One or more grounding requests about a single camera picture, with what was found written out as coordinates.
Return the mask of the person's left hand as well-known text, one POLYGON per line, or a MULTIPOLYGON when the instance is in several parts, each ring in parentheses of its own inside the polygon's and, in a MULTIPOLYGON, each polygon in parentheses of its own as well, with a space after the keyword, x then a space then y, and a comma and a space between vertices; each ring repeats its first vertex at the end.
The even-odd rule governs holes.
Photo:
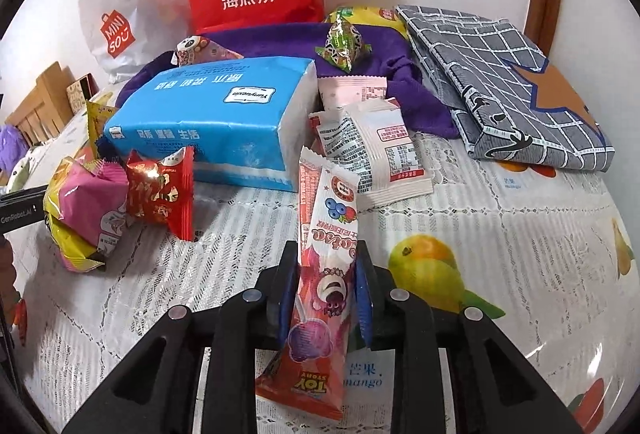
POLYGON ((13 250, 10 241, 1 236, 0 245, 0 293, 6 324, 13 326, 21 294, 15 289, 16 269, 13 265, 13 250))

